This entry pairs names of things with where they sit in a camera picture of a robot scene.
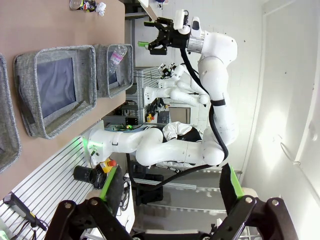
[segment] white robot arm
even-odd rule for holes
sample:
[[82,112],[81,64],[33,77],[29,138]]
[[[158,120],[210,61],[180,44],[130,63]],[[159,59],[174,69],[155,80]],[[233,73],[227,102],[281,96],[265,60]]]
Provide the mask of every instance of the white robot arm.
[[[190,77],[189,83],[181,80],[183,74],[187,74]],[[184,90],[199,95],[190,95],[184,92]],[[181,101],[194,107],[198,104],[205,105],[210,100],[209,95],[195,83],[184,65],[178,65],[173,70],[170,79],[159,80],[158,88],[147,86],[144,89],[145,105],[151,104],[156,98],[171,98],[172,100]]]
[[[212,105],[210,112],[214,112],[214,116],[210,119],[212,121],[214,119],[214,127],[207,127],[203,133],[202,142],[173,139],[166,143],[162,143],[163,133],[157,128],[137,133],[93,130],[87,145],[90,153],[96,153],[91,156],[92,162],[98,164],[112,152],[136,151],[136,160],[144,166],[165,161],[219,165],[225,159],[221,140],[225,146],[228,146],[236,140],[239,131],[227,93],[229,78],[227,66],[237,58],[236,41],[225,34],[202,30],[198,17],[193,19],[190,32],[186,31],[188,29],[186,27],[184,30],[174,29],[173,21],[166,18],[159,18],[155,23],[145,23],[145,25],[159,29],[157,40],[149,44],[151,54],[166,54],[167,46],[180,48],[181,53],[185,52],[184,49],[187,47],[189,52],[201,54],[198,62],[199,84],[210,97]],[[192,89],[197,87],[195,84],[198,83],[191,82]]]

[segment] wooden table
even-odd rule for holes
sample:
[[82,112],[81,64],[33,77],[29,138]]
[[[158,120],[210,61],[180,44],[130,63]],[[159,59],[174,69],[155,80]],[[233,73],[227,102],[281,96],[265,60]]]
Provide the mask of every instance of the wooden table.
[[45,160],[74,137],[121,105],[126,95],[100,98],[96,107],[48,140],[28,136],[19,111],[13,83],[14,56],[44,48],[74,45],[117,44],[125,41],[125,6],[118,0],[103,0],[103,17],[96,12],[72,11],[69,0],[3,1],[0,7],[0,53],[7,61],[14,115],[22,143],[20,158],[0,174],[0,199]]

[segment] white wall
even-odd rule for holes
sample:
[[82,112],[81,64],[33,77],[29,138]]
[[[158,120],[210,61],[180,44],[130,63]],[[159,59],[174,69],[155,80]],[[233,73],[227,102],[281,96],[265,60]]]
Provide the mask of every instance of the white wall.
[[[307,140],[301,151],[316,78],[319,44],[318,0],[270,0],[264,12],[263,88],[258,120],[243,186],[254,188],[262,200],[281,195],[288,207],[299,239],[317,239],[320,214],[319,141]],[[319,107],[314,122],[319,121]],[[288,149],[293,165],[277,140]]]
[[[178,9],[189,11],[189,23],[199,16],[201,27],[207,31],[220,32],[235,38],[238,43],[238,58],[228,67],[228,91],[234,107],[240,133],[237,141],[229,146],[229,162],[236,170],[242,170],[252,131],[259,86],[262,52],[262,2],[257,0],[171,0],[163,6],[162,15],[174,18]],[[137,67],[158,66],[161,63],[182,63],[178,49],[168,49],[166,56],[150,55],[138,47],[138,41],[153,41],[158,31],[144,27],[147,19],[135,23],[135,65]],[[200,55],[189,55],[190,62],[198,69]],[[209,106],[191,109],[191,124],[201,131],[208,126]]]

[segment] plastic water bottle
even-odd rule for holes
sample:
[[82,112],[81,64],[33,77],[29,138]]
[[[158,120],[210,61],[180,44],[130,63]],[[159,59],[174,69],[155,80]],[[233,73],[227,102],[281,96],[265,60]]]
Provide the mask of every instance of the plastic water bottle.
[[128,48],[124,45],[118,45],[115,48],[114,52],[111,55],[110,61],[108,62],[109,76],[112,76],[116,72],[119,63],[127,54],[127,51]]

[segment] label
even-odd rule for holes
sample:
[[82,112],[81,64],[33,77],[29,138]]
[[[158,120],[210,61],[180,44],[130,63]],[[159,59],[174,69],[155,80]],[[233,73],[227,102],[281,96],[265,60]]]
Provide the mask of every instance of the label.
[[110,60],[113,61],[116,65],[118,65],[124,57],[118,55],[115,51],[112,53]]

